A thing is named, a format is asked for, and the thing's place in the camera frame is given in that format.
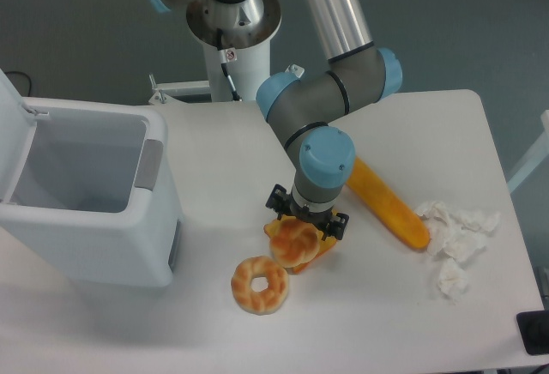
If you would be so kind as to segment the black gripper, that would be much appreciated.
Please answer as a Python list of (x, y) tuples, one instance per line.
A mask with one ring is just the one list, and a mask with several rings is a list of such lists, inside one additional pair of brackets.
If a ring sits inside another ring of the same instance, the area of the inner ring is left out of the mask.
[(322, 232), (321, 240), (335, 238), (343, 239), (347, 229), (348, 215), (344, 213), (332, 213), (335, 199), (327, 202), (313, 202), (301, 196), (297, 191), (290, 194), (280, 184), (275, 184), (265, 207), (276, 212), (277, 219), (283, 215), (293, 216), (303, 222), (313, 224)]

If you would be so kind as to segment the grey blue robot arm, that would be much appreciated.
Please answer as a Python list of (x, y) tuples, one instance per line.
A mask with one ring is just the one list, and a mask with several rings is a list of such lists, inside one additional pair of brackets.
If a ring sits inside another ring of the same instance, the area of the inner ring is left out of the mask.
[(149, 0), (160, 13), (185, 8), (202, 45), (205, 82), (157, 84), (157, 94), (206, 90), (212, 101), (254, 101), (293, 163), (293, 187), (275, 186), (267, 207), (342, 238), (345, 214), (333, 207), (354, 164), (350, 137), (332, 122), (396, 93), (395, 54), (375, 46), (359, 0), (306, 0), (328, 70), (306, 81), (295, 67), (272, 74), (270, 42), (281, 25), (278, 0)]

